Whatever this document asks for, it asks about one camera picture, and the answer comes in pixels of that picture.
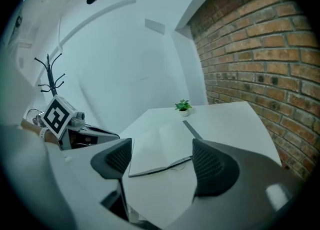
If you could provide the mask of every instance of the white pot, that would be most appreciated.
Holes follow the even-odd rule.
[[[190,114],[190,112],[189,112],[188,109],[187,109],[186,111],[180,111],[180,110],[179,110],[179,113],[180,113],[180,115],[183,116],[183,117],[186,117],[186,116],[188,116],[188,115]]]

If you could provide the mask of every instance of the white ceiling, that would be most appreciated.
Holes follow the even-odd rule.
[[[40,26],[57,15],[70,0],[25,0],[22,5],[22,42],[33,43]]]

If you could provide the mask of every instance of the coat rack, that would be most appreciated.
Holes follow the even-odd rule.
[[[50,92],[50,91],[51,91],[52,95],[55,96],[55,95],[57,95],[57,90],[56,90],[56,89],[59,88],[60,86],[62,86],[62,85],[64,84],[64,81],[62,81],[62,83],[57,86],[57,81],[58,81],[60,78],[62,78],[65,74],[63,74],[62,76],[60,76],[55,82],[54,82],[54,76],[52,75],[52,66],[54,65],[54,62],[55,62],[61,55],[62,55],[62,53],[59,54],[59,55],[57,56],[57,58],[53,60],[53,62],[52,62],[51,65],[50,65],[50,63],[49,63],[49,55],[48,55],[48,54],[46,55],[46,65],[45,65],[42,61],[38,60],[37,58],[34,58],[36,61],[40,62],[40,63],[45,67],[46,73],[47,73],[47,75],[48,75],[49,85],[48,85],[48,84],[39,84],[38,86],[47,86],[47,87],[49,87],[49,90],[42,90],[42,89],[41,89],[41,92]]]

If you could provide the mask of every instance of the small potted plant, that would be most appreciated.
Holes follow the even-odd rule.
[[[176,104],[175,110],[179,110],[180,115],[186,117],[189,115],[189,109],[192,108],[191,105],[188,103],[189,100],[181,100],[180,103]]]

